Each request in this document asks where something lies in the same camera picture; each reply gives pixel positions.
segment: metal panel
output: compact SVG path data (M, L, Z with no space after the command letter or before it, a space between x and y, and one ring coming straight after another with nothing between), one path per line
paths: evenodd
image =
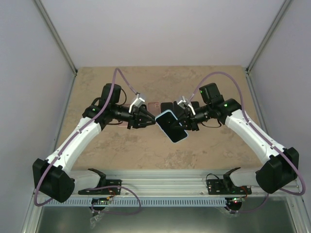
M41 0L33 0L33 1L34 1L35 5L37 6L39 12L41 13L43 20L46 22L48 28L50 29L50 32L51 32L52 36L54 37L57 45L59 46L61 52L63 53L66 61L68 62L68 65L70 66L70 68L72 70L72 73L74 75L76 75L77 69L74 66L74 63L72 62L72 59L71 59L70 55L68 54L67 49L65 48L62 39L59 37L58 32L57 32L56 28L54 27L44 5L42 4Z
M22 229L32 164L53 148L73 74L34 3L0 1L0 232Z
M311 1L293 1L251 71L270 135L300 154L307 184L303 196L311 213Z
M286 14L288 8L290 7L293 0L285 0L283 5L281 6L278 14L276 15L275 19L273 20L267 34L263 38L261 44L259 45L257 51L255 52L254 57L252 58L251 62L248 65L247 71L250 72L254 67L256 61L258 60L259 56L261 55L262 51L266 47L267 43L269 42L271 36L277 29L278 25L280 24L281 20L283 19L284 15Z
M225 206L224 198L139 198L142 207L216 207ZM93 198L73 197L64 203L52 200L46 206L91 206ZM109 207L137 207L139 203L132 197L114 197L109 204L94 204L97 206Z
M250 198L245 209L258 206L262 198ZM131 212L135 208L109 208ZM260 210L230 215L223 207L143 208L133 216L104 214L91 229L87 207L44 207L37 233L294 233L286 199L271 198Z
M75 65L247 66L283 0L42 0Z

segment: black cable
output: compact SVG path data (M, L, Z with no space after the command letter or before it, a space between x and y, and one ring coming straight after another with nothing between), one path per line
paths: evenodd
M97 101L99 101L101 97L97 97L95 100L93 100L92 105L95 105Z
M125 91L121 88L121 91L124 93L124 96L125 96L125 101L123 102L123 104L118 104L118 105L124 105L125 103L126 103L126 101L127 101L127 96L126 96L126 93L125 93Z
M209 173L209 174L207 174L207 176L206 176L206 178L205 178L205 182L206 182L206 185L208 186L208 183L207 183L207 177L208 176L210 176L210 175L212 175L212 176L214 176L214 177L216 177L217 179L218 179L218 182L223 186L223 183L221 182L221 180L219 179L219 177L218 176L216 176L215 174L213 174L213 173Z
M222 126L222 124L219 122L219 120L217 120L217 122L218 122L219 126L207 126L207 125L203 124L203 122L201 124L207 128L220 128Z
M107 125L121 125L123 123L123 121L120 121L118 123L108 123Z

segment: phone screen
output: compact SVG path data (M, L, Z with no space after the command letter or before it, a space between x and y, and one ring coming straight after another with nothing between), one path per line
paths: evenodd
M169 139L174 143L188 137L188 134L185 130L171 128L172 124L177 121L177 117L170 110L167 110L158 115L155 118L155 121L160 126L162 131L166 134L166 136L169 137Z

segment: phone case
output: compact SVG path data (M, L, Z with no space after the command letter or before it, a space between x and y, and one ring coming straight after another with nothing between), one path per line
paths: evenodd
M149 113L155 117L161 113L159 102L149 102L147 103L147 110Z
M161 113L161 114L159 114L159 115L157 115L156 117L155 117L155 120L156 119L158 119L160 116L162 116L162 115L164 115L164 114L166 114L167 112L171 112L171 114L173 115L173 117L177 120L177 117L175 116L175 114L171 111L171 110L166 110L166 111L164 111L163 113ZM181 139L180 141L178 141L178 142L181 142L182 140L185 140L188 136L189 136L189 134L187 133L187 131L185 131L185 133L186 133L186 137L185 138L183 138L183 139Z
M170 110L171 112L173 112L172 102L161 103L161 113L165 112L166 110Z

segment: smartphone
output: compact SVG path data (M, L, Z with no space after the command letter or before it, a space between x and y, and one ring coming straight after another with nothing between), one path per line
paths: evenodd
M159 102L149 102L147 103L147 110L149 113L155 117L161 113L160 103Z
M161 113L165 112L166 110L173 111L173 103L172 102L161 103Z
M171 110L166 110L165 112L156 116L155 121L173 143L179 142L188 137L188 133L185 130L171 128L172 124L177 121L177 117Z

